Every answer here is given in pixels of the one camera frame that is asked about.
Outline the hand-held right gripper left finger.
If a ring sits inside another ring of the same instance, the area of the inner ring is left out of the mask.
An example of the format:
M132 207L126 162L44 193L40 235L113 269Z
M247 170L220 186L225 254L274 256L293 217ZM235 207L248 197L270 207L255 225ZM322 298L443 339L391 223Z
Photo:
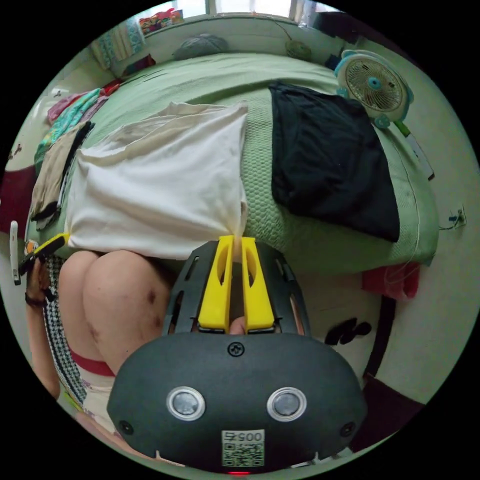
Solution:
M202 331L229 330L234 241L235 237L228 235L216 243L198 315Z

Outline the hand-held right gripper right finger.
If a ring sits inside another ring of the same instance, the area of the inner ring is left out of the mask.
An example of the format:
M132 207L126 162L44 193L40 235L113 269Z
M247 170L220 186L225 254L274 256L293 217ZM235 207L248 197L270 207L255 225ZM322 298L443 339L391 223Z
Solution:
M245 332L270 331L275 318L253 237L241 238L241 267Z

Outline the person's left hand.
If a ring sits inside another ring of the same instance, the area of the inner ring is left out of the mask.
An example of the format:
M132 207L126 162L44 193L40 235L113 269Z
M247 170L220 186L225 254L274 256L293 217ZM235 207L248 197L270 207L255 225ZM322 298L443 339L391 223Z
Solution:
M36 307L45 303L46 291L50 288L50 276L45 261L35 260L32 270L27 274L25 301Z

